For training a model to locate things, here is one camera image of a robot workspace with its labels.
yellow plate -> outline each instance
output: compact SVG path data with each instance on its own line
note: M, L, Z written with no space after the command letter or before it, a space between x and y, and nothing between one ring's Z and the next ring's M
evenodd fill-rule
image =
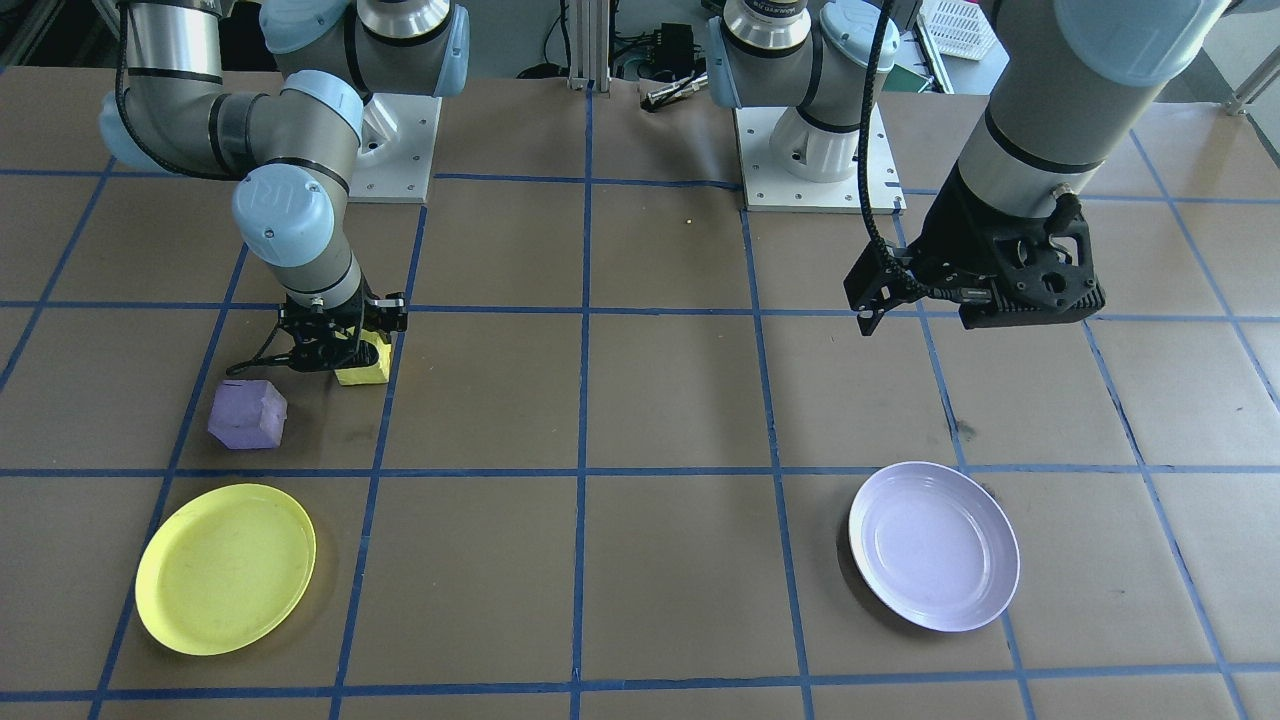
M315 562L315 528L296 500L259 484L219 488L182 506L147 543L138 615L178 652L230 652L289 615Z

black band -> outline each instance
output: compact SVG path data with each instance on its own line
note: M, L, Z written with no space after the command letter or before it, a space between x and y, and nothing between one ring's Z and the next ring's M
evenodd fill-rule
M774 0L744 0L742 3L765 18L794 18L804 12L804 3L777 3Z
M764 47L756 47L750 42L742 40L741 37L733 35L732 32L730 32L728 27L726 27L723 23L721 23L721 32L724 35L724 38L728 40L730 45L755 58L786 58L787 55L794 54L796 50L800 50L800 47L804 46L804 42L801 42L800 45L792 45L791 47L783 47L782 50L765 50Z
M332 179L342 187L342 191L351 195L351 187L347 184L346 178L339 176L333 168L326 168L320 163L314 160L307 160L306 158L271 158L265 165L293 165L296 168L306 168L308 170L315 170L321 176Z
M818 27L822 27L822 20L818 22ZM809 69L809 90L805 91L804 100L800 101L801 108L818 97L818 83L822 81L822 36L817 32L813 33L813 67Z
M211 131L216 132L214 140L215 154L227 161L228 173L243 176L255 165L253 154L248 147L248 117L253 109L253 102L265 95L250 96L247 94L224 95L218 99L220 110L218 111L216 126Z
M125 5L169 5L170 8L182 8L184 10L196 10L214 15L218 19L223 18L223 14L218 9L218 3L214 0L122 0L115 4L116 8Z
M813 127L815 127L818 129L827 131L827 132L835 132L835 133L841 133L842 135L842 133L854 132L855 129L859 128L858 123L854 123L851 126L836 126L836 124L831 124L831 123L824 123L824 122L819 120L818 118L810 115L803 106L796 108L796 114L800 115L800 119L803 119L804 122L809 123L810 126L813 126Z
M436 37L440 37L442 35L444 35L444 31L449 29L449 26L452 23L453 23L453 3L449 3L449 12L444 14L444 19L440 20L440 24L433 27L431 29L424 32L422 35L415 35L413 37L387 37L385 35L378 35L376 32L369 29L369 26L365 26L365 35L367 35L371 40L376 42L381 42L383 45L390 45L392 47L412 47L415 45L425 45L435 40Z
M356 5L347 5L346 17L343 22L342 45L347 51L347 73L351 76L351 83L356 86L356 92L361 97L369 96L369 86L365 85L365 76L360 74L360 58L356 56L356 26L361 24L360 18L356 17Z
M205 73L191 73L187 70L166 70L164 68L129 68L129 77L168 77L175 79L193 79L198 82L211 82L214 85L221 85L223 78L219 76L206 76Z
M223 156L223 146L218 142L218 113L223 109L223 102L227 101L228 94L224 92L214 100L214 105L209 109L209 146L214 150L214 160L218 160L218 167L223 169L224 173L233 176L230 165L227 164L227 158Z
M1019 163L1024 165L1030 165L1037 170L1044 170L1046 173L1056 173L1060 176L1074 176L1079 173L1087 173L1102 165L1102 160L1098 160L1096 163L1071 165L1068 163L1055 163L1052 160L1046 160L1044 158L1041 158L1038 155L1032 155L1027 150L1023 150L1021 147L1015 145L1012 140L1009 140L1009 136L1006 136L1004 132L1001 132L998 127L996 127L996 120L991 117L991 108L987 108L987 111L983 113L983 119L987 123L987 132L991 133L991 138L996 141L996 145L998 145L1001 150L1009 152L1009 155L1015 160L1018 160Z

white basket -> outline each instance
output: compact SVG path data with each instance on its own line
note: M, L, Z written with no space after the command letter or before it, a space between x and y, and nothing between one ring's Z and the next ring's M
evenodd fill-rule
M925 15L933 42L943 55L982 60L996 46L996 33L991 31L982 8L973 3L940 0L927 4L920 13Z

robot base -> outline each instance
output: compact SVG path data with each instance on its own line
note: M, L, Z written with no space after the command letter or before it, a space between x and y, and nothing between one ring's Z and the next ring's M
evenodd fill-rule
M733 110L746 209L780 213L860 213L856 176L831 183L809 182L791 174L769 152L769 133L785 110L785 108ZM897 179L879 108L872 109L872 132L874 135L868 150L872 164L867 168L872 211L887 214L902 210L906 208L906 200Z
M426 201L440 99L379 92L365 106L364 146L351 179L352 202Z

cable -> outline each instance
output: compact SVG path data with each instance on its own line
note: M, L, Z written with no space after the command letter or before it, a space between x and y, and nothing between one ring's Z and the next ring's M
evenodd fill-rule
M863 210L863 224L867 225L867 234L870 236L869 246L879 256L881 266L888 270L893 275L893 279L901 282L908 293L920 295L922 297L928 295L932 297L932 288L922 284L920 281L915 279L915 275L902 266L893 255L893 250L890 249L888 242L881 236L879 228L876 227L876 218L872 215L872 205L869 202L870 191L867 183L867 154L870 146L872 106L876 104L876 73L877 68L879 68L881 46L884 44L884 35L888 31L893 1L884 0L884 4L881 5L879 19L876 22L876 37L872 41L872 51L867 59L867 73L863 79L863 108L858 126L858 201Z
M216 181L242 179L236 176L205 173L200 170L188 170L186 168L180 168L165 160L155 150L148 147L147 143L142 142L142 137L138 136L138 131L133 127L133 123L129 122L129 113L125 109L125 102L124 102L124 72L125 72L125 65L128 64L125 50L128 47L128 42L129 42L129 6L128 4L122 4L120 51L115 64L115 111L120 115L120 123L124 124L124 131L129 133L129 137L133 140L133 143L138 146L138 150L142 150L142 152L146 154L147 158L151 158L151 161L154 161L156 165L160 165L161 169L178 176L189 176L200 179L216 179Z
M568 46L568 0L561 0L561 35L564 36L564 67L573 67L573 55Z

